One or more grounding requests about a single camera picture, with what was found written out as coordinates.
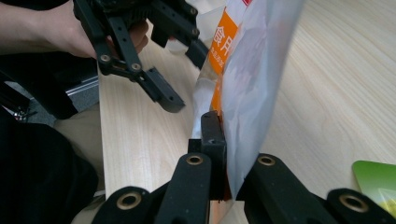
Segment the chinese character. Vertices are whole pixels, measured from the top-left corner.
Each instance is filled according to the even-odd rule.
[[[229,36],[227,36],[227,39],[225,40],[224,45],[220,49],[220,50],[224,50],[225,49],[224,55],[228,54],[228,50],[229,50],[229,48],[231,46],[231,42],[232,41],[233,41],[233,39],[230,38]]]
[[[224,38],[224,26],[220,26],[216,29],[215,36],[213,37],[213,40],[218,43],[218,46],[221,43],[222,38]]]

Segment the black clothing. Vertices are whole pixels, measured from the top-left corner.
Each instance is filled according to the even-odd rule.
[[[18,123],[0,106],[0,223],[70,223],[97,182],[60,133]]]

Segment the human hand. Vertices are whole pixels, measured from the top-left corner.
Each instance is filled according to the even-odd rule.
[[[42,34],[53,46],[54,50],[69,52],[78,57],[96,58],[93,46],[85,34],[79,20],[73,12],[73,1],[54,9],[43,12],[41,17]],[[131,27],[129,34],[137,52],[147,45],[149,39],[146,32],[149,25],[141,21]],[[109,46],[114,46],[111,38],[107,39]]]

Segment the person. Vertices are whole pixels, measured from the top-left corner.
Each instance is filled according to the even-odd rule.
[[[130,29],[137,52],[148,28],[142,21]],[[0,55],[54,51],[96,57],[72,0],[0,2]],[[75,140],[81,133],[95,144]],[[0,106],[0,223],[72,222],[103,188],[100,140],[99,105],[54,128],[17,122]]]

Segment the orange label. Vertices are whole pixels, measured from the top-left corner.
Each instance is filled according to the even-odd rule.
[[[224,10],[218,28],[213,37],[212,46],[209,50],[209,61],[213,70],[218,74],[215,92],[212,98],[212,107],[221,113],[221,82],[224,64],[229,56],[230,46],[235,37],[238,27]]]

